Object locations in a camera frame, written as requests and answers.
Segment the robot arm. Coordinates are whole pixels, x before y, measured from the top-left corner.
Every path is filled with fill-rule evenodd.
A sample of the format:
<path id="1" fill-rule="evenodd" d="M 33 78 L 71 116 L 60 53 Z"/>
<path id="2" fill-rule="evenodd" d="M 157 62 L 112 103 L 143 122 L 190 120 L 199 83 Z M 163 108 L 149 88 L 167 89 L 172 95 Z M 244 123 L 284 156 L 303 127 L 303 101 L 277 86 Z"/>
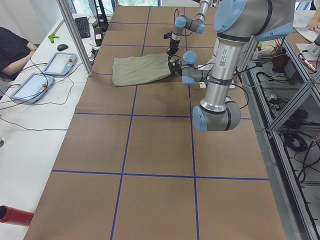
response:
<path id="1" fill-rule="evenodd" d="M 289 35 L 294 12 L 293 0 L 223 0 L 213 21 L 218 44 L 212 69 L 195 68 L 197 55 L 193 51 L 168 63 L 171 75 L 181 76 L 183 84 L 207 83 L 205 97 L 192 112 L 198 131 L 228 131 L 239 124 L 241 110 L 228 91 L 242 48 L 251 37 L 260 42 Z"/>
<path id="2" fill-rule="evenodd" d="M 188 18 L 186 15 L 179 15 L 174 20 L 174 28 L 171 32 L 167 32 L 163 38 L 170 39 L 169 48 L 166 53 L 173 56 L 179 50 L 181 36 L 184 30 L 189 30 L 192 33 L 202 34 L 205 30 L 205 18 L 209 8 L 212 6 L 212 0 L 196 0 L 199 3 L 197 13 L 194 19 Z"/>

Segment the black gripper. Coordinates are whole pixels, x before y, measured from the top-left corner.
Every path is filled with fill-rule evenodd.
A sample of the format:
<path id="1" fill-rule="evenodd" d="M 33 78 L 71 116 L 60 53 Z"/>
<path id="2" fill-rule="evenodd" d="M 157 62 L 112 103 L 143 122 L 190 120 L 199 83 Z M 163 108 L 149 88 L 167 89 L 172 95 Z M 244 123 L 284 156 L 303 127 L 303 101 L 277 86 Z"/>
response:
<path id="1" fill-rule="evenodd" d="M 169 56 L 175 55 L 179 50 L 181 36 L 173 32 L 167 32 L 163 35 L 163 38 L 170 39 L 169 48 L 166 50 L 166 53 Z"/>
<path id="2" fill-rule="evenodd" d="M 170 70 L 170 75 L 171 76 L 181 76 L 182 75 L 182 69 L 181 69 L 181 65 L 179 63 L 179 59 L 174 59 L 168 60 L 168 67 Z"/>

